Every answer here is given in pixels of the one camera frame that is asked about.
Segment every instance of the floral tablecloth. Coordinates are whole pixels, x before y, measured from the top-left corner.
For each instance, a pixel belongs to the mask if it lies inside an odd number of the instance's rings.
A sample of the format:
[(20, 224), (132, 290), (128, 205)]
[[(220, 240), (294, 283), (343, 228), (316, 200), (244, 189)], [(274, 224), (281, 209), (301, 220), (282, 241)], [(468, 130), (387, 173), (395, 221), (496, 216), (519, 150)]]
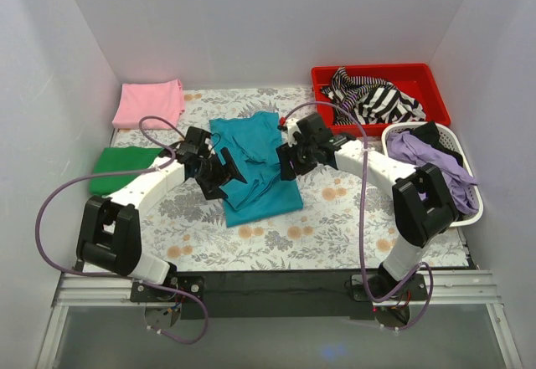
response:
[[(185, 92), (179, 128), (209, 128), (209, 119), (249, 117), (256, 111), (285, 114), (314, 100), (309, 88), (197, 90)], [(314, 111), (308, 106), (296, 113)], [(159, 141), (177, 141), (173, 131), (150, 131)], [(380, 148), (376, 139), (373, 146)], [(152, 146), (140, 131), (120, 130), (114, 146)], [(331, 167), (298, 179), (301, 211), (227, 228), (221, 201), (206, 201), (197, 183), (168, 193), (142, 219), (143, 247), (183, 271), (253, 269), (352, 269), (358, 261), (358, 193), (361, 180)], [(368, 186), (365, 213), (367, 267), (378, 267), (397, 237), (389, 197)], [(436, 237), (425, 260), (434, 266), (467, 266), (456, 229)]]

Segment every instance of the purple towel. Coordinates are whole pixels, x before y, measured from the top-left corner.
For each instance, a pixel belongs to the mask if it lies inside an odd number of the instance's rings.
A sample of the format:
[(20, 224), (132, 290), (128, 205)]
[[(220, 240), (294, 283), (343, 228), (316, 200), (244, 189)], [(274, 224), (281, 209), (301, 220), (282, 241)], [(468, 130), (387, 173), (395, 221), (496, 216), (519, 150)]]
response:
[(434, 164), (443, 173), (457, 209), (464, 214), (474, 214), (478, 211), (478, 205), (469, 197), (469, 186), (476, 185), (477, 180), (463, 167), (458, 166), (453, 156), (436, 150), (409, 132), (391, 135), (387, 140), (387, 153), (395, 160), (419, 167), (427, 162)]

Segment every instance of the clothing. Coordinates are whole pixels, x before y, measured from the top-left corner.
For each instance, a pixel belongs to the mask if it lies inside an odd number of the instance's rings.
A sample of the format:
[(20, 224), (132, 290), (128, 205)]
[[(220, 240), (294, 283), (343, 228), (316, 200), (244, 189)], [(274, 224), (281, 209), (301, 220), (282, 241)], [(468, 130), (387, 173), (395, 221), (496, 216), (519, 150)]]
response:
[[(100, 154), (99, 160), (93, 168), (93, 173), (144, 170), (151, 166), (161, 150), (155, 147), (107, 147)], [(125, 187), (136, 178), (137, 175), (121, 175), (120, 177), (91, 179), (90, 192), (97, 196), (109, 195)]]
[(430, 162), (437, 166), (451, 191), (456, 208), (463, 214), (478, 211), (478, 205), (469, 197), (469, 186), (477, 181), (460, 167), (453, 156), (449, 156), (434, 147), (420, 141), (409, 132), (393, 134), (387, 140), (387, 153), (395, 160), (408, 162), (422, 167)]
[[(334, 104), (349, 112), (360, 124), (383, 124), (425, 120), (422, 105), (387, 80), (367, 76), (350, 77), (341, 67), (331, 84), (321, 92)], [(335, 125), (352, 125), (352, 121), (335, 110)]]
[(281, 180), (278, 123), (278, 114), (264, 111), (246, 119), (210, 120), (210, 130), (220, 136), (216, 151), (227, 147), (247, 181), (221, 187), (228, 195), (224, 201), (228, 227), (303, 208), (296, 181)]
[[(116, 116), (111, 122), (116, 129), (138, 129), (140, 119), (147, 115), (165, 118), (172, 124), (184, 112), (183, 85), (179, 80), (154, 85), (124, 84)], [(147, 129), (169, 129), (159, 120), (146, 120)]]
[(418, 126), (410, 131), (410, 134), (415, 136), (420, 141), (423, 141), (427, 145), (434, 147), (436, 150), (439, 150), (449, 156), (456, 158), (458, 166), (463, 167), (463, 157), (457, 151), (447, 149), (440, 142), (439, 130), (434, 121), (427, 122), (424, 125)]

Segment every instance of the red tray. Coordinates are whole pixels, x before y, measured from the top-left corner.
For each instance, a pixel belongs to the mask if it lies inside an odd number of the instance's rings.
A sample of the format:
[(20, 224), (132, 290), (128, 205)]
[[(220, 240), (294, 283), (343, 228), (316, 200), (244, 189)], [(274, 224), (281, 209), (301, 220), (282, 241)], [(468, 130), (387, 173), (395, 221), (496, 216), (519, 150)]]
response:
[[(330, 101), (320, 92), (320, 89), (329, 85), (338, 68), (338, 66), (317, 66), (311, 69), (312, 86), (317, 101)], [(451, 124), (451, 118), (427, 64), (354, 65), (346, 66), (346, 72), (350, 76), (373, 76), (388, 80), (400, 91), (416, 98), (422, 104), (427, 120), (434, 120), (445, 126)], [(332, 107), (318, 105), (317, 110), (333, 133), (347, 132), (361, 136), (361, 132), (355, 125), (334, 125)], [(381, 136), (389, 125), (363, 125), (363, 128), (369, 136)]]

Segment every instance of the pink towel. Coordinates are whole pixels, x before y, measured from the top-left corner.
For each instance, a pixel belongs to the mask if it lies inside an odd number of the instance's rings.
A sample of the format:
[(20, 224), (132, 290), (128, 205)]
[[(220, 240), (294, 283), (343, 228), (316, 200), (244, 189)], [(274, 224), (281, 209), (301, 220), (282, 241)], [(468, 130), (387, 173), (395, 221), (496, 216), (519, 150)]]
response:
[[(183, 112), (183, 84), (179, 80), (154, 85), (123, 85), (119, 108), (111, 123), (117, 129), (137, 129), (141, 118), (157, 115), (176, 125)], [(159, 120), (146, 120), (143, 127), (169, 129)]]

